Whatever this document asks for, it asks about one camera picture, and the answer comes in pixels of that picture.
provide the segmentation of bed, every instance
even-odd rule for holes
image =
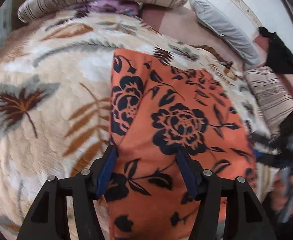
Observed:
[[[67,5],[66,0],[52,1]],[[184,2],[175,1],[178,8]],[[153,55],[184,71],[205,69],[221,84],[246,132],[271,135],[243,78],[243,62],[233,52],[228,53],[225,43],[212,42],[216,37],[206,29],[201,31],[209,45],[233,61],[232,68],[220,64],[208,50],[166,36],[139,17],[60,10],[59,6],[52,14],[41,6],[39,15],[32,8],[21,13],[22,20],[32,18],[30,15],[38,19],[30,19],[27,27],[13,33],[0,51],[0,230],[6,239],[16,239],[48,175],[59,179],[73,176],[106,149],[110,71],[117,49]],[[275,172],[257,164],[257,178],[255,171],[247,174],[247,179],[256,179],[260,200],[272,189]],[[103,200],[94,204],[108,239],[106,204]],[[77,239],[71,199],[68,218],[71,239]]]

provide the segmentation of leaf print blanket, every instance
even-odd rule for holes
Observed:
[[[146,86],[134,78],[139,69],[126,55],[115,54],[116,49],[145,53],[140,57],[146,58],[141,59],[143,67],[154,85]],[[184,103],[186,95],[152,68],[146,54],[169,69],[172,82],[192,89],[187,96],[192,96],[196,107]],[[111,66],[115,73],[124,68],[128,71],[128,77],[112,89]],[[232,165],[223,157],[224,151],[245,162],[252,161],[251,156],[246,149],[226,150],[218,140],[207,140],[208,130],[219,140],[226,139],[229,131],[244,129],[269,134],[256,100],[242,80],[225,76],[224,66],[209,52],[161,35],[135,17],[60,11],[0,58],[0,230],[8,240],[16,239],[47,176],[73,176],[101,157],[109,141],[109,123],[112,134],[114,130],[117,136],[125,134],[132,125],[137,103],[146,93],[158,100],[149,118],[155,131],[152,141],[163,156],[171,158],[171,146],[176,144],[187,147],[192,156],[207,152],[213,160],[212,152],[216,157],[212,168],[222,174]],[[210,118],[203,111],[208,106],[212,108]],[[125,185],[142,196],[152,194],[137,179],[135,170],[141,163],[139,157],[124,163],[122,170],[115,172],[118,175],[112,177],[110,190],[124,189]],[[175,182],[168,172],[173,165],[149,170],[146,181],[170,191]],[[253,165],[245,170],[245,176],[256,182],[259,198],[270,190],[269,168],[257,166],[256,173]],[[111,193],[106,194],[107,201],[121,197]],[[189,196],[179,198],[179,204],[193,205]],[[94,204],[108,239],[106,203],[100,200]],[[188,217],[194,216],[196,210],[175,212],[170,214],[169,223],[180,228],[192,221]],[[68,218],[71,239],[77,239],[71,199]],[[114,219],[110,223],[119,225],[124,232],[134,228],[127,213]]]

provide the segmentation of blue gripper pad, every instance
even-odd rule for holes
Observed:
[[[198,195],[197,179],[193,174],[189,163],[185,159],[181,149],[179,149],[176,153],[176,162],[179,166],[188,193],[195,198]]]
[[[97,198],[100,198],[107,191],[108,184],[111,179],[111,174],[113,172],[114,165],[117,162],[118,156],[119,154],[118,154],[117,148],[113,147],[98,177],[98,187],[95,193]]]

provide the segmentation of white wall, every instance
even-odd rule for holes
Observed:
[[[209,0],[253,38],[256,27],[230,0]],[[243,0],[270,32],[276,32],[293,53],[293,24],[281,0]]]

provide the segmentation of human hand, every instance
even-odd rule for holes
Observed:
[[[290,176],[289,181],[293,185],[293,175]],[[288,201],[288,197],[285,195],[286,188],[287,186],[281,181],[281,175],[278,173],[274,182],[274,191],[271,192],[271,208],[273,211],[281,211]]]

